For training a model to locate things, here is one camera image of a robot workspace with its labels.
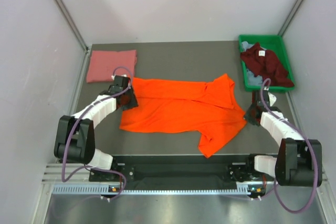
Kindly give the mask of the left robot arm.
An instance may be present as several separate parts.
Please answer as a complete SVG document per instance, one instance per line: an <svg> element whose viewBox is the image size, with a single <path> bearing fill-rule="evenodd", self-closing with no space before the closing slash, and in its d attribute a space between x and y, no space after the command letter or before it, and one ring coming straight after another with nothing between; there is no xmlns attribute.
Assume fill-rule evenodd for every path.
<svg viewBox="0 0 336 224"><path fill-rule="evenodd" d="M110 154L96 148L95 128L118 109L136 108L138 102L132 87L132 78L114 76L107 90L83 110L59 119L54 156L62 160L61 180L67 182L75 172L93 168L107 180L114 180L119 168Z"/></svg>

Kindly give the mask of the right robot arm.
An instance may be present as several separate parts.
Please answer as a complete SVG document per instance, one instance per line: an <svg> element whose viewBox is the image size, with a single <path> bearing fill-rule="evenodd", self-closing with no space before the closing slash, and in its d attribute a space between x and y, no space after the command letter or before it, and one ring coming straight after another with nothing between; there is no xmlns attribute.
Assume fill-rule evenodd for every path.
<svg viewBox="0 0 336 224"><path fill-rule="evenodd" d="M252 92L251 106L244 119L263 127L277 143L277 157L267 154L251 154L245 166L245 174L252 180L263 174L273 177L281 186L319 187L322 184L322 145L318 140L309 140L312 154L302 134L273 106L276 98L267 90Z"/></svg>

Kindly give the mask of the orange t-shirt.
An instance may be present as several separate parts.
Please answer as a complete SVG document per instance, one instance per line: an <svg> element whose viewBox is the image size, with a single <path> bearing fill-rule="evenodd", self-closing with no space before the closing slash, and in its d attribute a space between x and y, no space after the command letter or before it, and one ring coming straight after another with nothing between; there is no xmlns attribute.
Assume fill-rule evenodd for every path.
<svg viewBox="0 0 336 224"><path fill-rule="evenodd" d="M120 129L136 133L197 131L207 158L228 144L247 124L235 96L235 82L223 74L211 82L133 80L138 101L122 113Z"/></svg>

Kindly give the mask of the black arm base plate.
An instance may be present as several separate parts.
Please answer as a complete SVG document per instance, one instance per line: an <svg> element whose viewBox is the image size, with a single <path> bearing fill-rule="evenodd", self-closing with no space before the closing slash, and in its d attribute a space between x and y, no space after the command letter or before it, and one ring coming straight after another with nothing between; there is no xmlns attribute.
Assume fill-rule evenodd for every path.
<svg viewBox="0 0 336 224"><path fill-rule="evenodd" d="M145 177L206 177L244 182L261 180L254 171L250 155L116 155L110 169L122 173L128 181Z"/></svg>

